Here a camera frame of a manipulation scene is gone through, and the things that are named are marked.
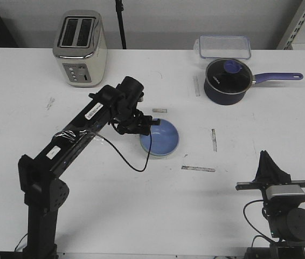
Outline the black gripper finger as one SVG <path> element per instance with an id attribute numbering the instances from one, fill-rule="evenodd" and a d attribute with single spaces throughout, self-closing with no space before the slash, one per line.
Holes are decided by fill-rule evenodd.
<path id="1" fill-rule="evenodd" d="M 266 179 L 266 151 L 260 152 L 258 169 L 254 178 L 254 182 L 263 182 Z"/>
<path id="2" fill-rule="evenodd" d="M 158 126 L 158 125 L 160 125 L 160 123 L 161 123 L 161 120 L 160 120 L 160 119 L 156 119 L 156 120 L 152 120 L 152 121 L 151 121 L 151 125 L 152 125 L 152 126 Z"/>
<path id="3" fill-rule="evenodd" d="M 273 161 L 271 156 L 265 151 L 266 154 L 266 174 L 270 182 L 291 182 L 290 174 L 281 170 L 278 165 Z"/>

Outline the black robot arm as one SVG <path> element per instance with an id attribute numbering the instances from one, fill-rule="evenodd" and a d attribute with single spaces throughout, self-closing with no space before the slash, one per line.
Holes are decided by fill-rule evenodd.
<path id="1" fill-rule="evenodd" d="M 19 181 L 28 206 L 27 245 L 23 258 L 57 258 L 55 244 L 58 209 L 69 188 L 60 176 L 106 125 L 118 134 L 149 135 L 158 120 L 137 109 L 143 85 L 126 76 L 117 87 L 104 86 L 89 94 L 91 101 L 35 157 L 23 155 L 18 162 Z"/>
<path id="2" fill-rule="evenodd" d="M 268 247 L 247 248 L 245 258 L 305 258 L 305 180 L 292 180 L 267 151 L 261 151 L 255 178 L 238 182 L 236 190 L 261 191 L 262 215 L 268 221 L 271 237 L 262 232 Z"/>

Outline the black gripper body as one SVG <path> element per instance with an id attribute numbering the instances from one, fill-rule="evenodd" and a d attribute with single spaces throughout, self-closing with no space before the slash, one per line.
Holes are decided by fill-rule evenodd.
<path id="1" fill-rule="evenodd" d="M 135 110 L 131 116 L 125 121 L 113 119 L 110 124 L 118 134 L 141 134 L 149 135 L 153 117 L 144 115 L 142 111 Z"/>
<path id="2" fill-rule="evenodd" d="M 258 189 L 262 193 L 263 200 L 266 202 L 271 202 L 267 199 L 266 189 L 270 186 L 275 185 L 299 185 L 301 188 L 305 188 L 305 180 L 292 180 L 290 183 L 258 183 L 258 182 L 237 182 L 236 190 L 255 190 Z M 295 205 L 294 203 L 281 203 L 288 205 Z"/>

